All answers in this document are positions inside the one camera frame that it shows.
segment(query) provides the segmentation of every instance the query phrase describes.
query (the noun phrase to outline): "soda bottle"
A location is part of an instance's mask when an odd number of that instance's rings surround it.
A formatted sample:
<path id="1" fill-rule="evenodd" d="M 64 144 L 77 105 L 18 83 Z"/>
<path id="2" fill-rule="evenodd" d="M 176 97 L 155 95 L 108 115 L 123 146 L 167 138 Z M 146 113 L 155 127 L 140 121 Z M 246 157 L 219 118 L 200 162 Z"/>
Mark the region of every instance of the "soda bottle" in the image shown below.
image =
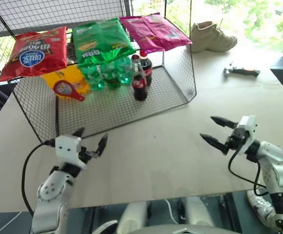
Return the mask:
<path id="1" fill-rule="evenodd" d="M 92 90 L 103 90 L 106 86 L 102 79 L 99 66 L 81 67 L 81 72 L 91 86 Z"/>
<path id="2" fill-rule="evenodd" d="M 142 66 L 142 69 L 145 72 L 145 76 L 147 79 L 147 85 L 150 86 L 152 82 L 152 62 L 147 57 L 147 53 L 144 50 L 140 50 L 140 63 Z"/>
<path id="3" fill-rule="evenodd" d="M 144 101 L 147 98 L 147 80 L 140 63 L 139 55 L 132 56 L 132 87 L 136 100 Z"/>
<path id="4" fill-rule="evenodd" d="M 100 70 L 103 76 L 103 80 L 106 82 L 109 89 L 116 89 L 120 87 L 121 83 L 118 80 L 117 74 L 115 72 L 114 61 L 109 64 L 103 64 L 100 66 Z"/>
<path id="5" fill-rule="evenodd" d="M 115 69 L 121 84 L 130 85 L 132 82 L 132 63 L 128 56 L 115 61 Z"/>

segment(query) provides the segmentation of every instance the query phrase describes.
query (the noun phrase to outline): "white table surface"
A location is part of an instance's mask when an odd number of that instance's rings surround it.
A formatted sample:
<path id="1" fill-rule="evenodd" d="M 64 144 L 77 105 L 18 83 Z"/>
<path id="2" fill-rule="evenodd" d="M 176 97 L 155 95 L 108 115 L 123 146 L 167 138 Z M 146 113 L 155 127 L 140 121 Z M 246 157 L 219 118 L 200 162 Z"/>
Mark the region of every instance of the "white table surface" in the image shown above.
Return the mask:
<path id="1" fill-rule="evenodd" d="M 257 78 L 232 75 L 223 78 L 224 65 L 238 61 L 259 64 Z M 75 184 L 70 207 L 89 207 L 189 195 L 219 194 L 252 187 L 227 170 L 231 157 L 209 146 L 200 133 L 225 141 L 231 130 L 209 117 L 239 121 L 257 116 L 257 135 L 283 148 L 283 87 L 247 49 L 228 53 L 202 52 L 193 57 L 197 96 L 193 101 L 136 123 L 109 131 L 103 156 L 92 159 Z M 83 145 L 95 148 L 102 134 Z M 25 211 L 20 179 L 24 160 L 38 144 L 13 96 L 0 112 L 0 212 Z M 53 148 L 43 147 L 31 157 L 26 176 L 28 200 L 35 209 L 36 191 L 54 165 Z M 233 170 L 254 179 L 256 165 L 238 156 Z"/>

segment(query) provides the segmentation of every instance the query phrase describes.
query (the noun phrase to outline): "sneaker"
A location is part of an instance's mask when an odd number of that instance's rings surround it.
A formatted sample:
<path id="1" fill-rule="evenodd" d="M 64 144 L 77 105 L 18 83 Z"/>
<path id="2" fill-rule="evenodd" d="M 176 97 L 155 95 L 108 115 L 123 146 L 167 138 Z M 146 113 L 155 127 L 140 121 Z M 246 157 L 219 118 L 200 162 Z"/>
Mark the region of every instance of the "sneaker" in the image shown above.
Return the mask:
<path id="1" fill-rule="evenodd" d="M 238 40 L 234 36 L 227 36 L 211 21 L 195 23 L 191 28 L 191 51 L 193 53 L 203 50 L 224 52 L 233 48 Z"/>
<path id="2" fill-rule="evenodd" d="M 262 196 L 256 196 L 253 190 L 247 191 L 246 197 L 249 205 L 262 224 L 272 227 L 270 216 L 274 215 L 275 211 L 270 202 L 267 202 Z"/>

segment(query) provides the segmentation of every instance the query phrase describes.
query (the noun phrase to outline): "beige shoe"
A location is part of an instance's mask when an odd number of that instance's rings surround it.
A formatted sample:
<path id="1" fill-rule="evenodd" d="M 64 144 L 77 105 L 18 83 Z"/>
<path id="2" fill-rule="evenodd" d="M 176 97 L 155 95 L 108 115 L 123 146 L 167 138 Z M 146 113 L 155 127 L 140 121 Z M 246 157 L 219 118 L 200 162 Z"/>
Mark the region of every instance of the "beige shoe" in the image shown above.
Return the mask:
<path id="1" fill-rule="evenodd" d="M 234 36 L 226 36 L 216 24 L 211 21 L 194 24 L 191 28 L 191 51 L 193 53 L 203 50 L 224 52 L 233 48 L 238 40 Z"/>

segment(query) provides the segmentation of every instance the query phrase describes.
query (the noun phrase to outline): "metal wire rack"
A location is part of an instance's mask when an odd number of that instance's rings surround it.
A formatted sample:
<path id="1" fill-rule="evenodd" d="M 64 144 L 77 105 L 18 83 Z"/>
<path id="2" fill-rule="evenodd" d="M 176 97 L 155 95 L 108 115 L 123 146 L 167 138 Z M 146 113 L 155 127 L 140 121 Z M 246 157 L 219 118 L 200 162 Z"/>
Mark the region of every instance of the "metal wire rack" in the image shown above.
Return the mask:
<path id="1" fill-rule="evenodd" d="M 15 35 L 46 31 L 89 21 L 160 12 L 187 36 L 191 0 L 10 0 L 0 1 L 0 70 L 7 62 Z M 71 31 L 67 33 L 68 62 L 77 63 Z M 41 77 L 15 79 L 13 89 L 23 113 L 40 141 L 85 127 L 84 137 L 189 103 L 196 95 L 190 48 L 149 54 L 155 67 L 148 98 L 134 100 L 132 87 L 91 92 L 84 102 L 57 98 Z"/>

